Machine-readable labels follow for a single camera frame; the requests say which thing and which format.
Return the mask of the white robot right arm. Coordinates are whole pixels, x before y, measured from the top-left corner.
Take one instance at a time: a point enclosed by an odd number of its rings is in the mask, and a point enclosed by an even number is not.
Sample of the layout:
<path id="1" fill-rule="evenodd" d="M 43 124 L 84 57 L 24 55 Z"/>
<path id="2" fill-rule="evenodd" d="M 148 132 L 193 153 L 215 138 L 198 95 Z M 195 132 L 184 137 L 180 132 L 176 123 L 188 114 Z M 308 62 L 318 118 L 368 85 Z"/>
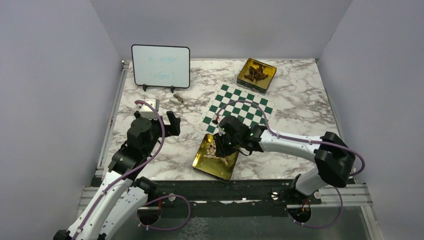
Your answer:
<path id="1" fill-rule="evenodd" d="M 249 127 L 235 116 L 226 116 L 218 123 L 213 139 L 215 153 L 222 158 L 244 149 L 249 154 L 283 153 L 314 163 L 313 169 L 299 174 L 290 184 L 287 195 L 296 204 L 325 186 L 346 187 L 356 159 L 333 132 L 327 131 L 323 136 L 282 135 L 268 124 Z"/>

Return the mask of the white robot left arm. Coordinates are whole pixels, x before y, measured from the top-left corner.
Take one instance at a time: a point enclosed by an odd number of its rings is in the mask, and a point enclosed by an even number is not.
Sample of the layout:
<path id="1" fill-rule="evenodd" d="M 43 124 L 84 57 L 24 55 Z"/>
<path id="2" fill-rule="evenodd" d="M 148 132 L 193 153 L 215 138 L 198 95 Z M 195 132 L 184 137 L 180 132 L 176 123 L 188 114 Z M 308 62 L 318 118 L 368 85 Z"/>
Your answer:
<path id="1" fill-rule="evenodd" d="M 55 240 L 110 240 L 137 208 L 157 200 L 157 184 L 137 176 L 157 155 L 152 152 L 157 143 L 180 134 L 181 119 L 172 111 L 166 113 L 169 124 L 152 111 L 134 115 L 127 139 L 113 155 L 94 197 L 68 229 L 56 232 Z"/>

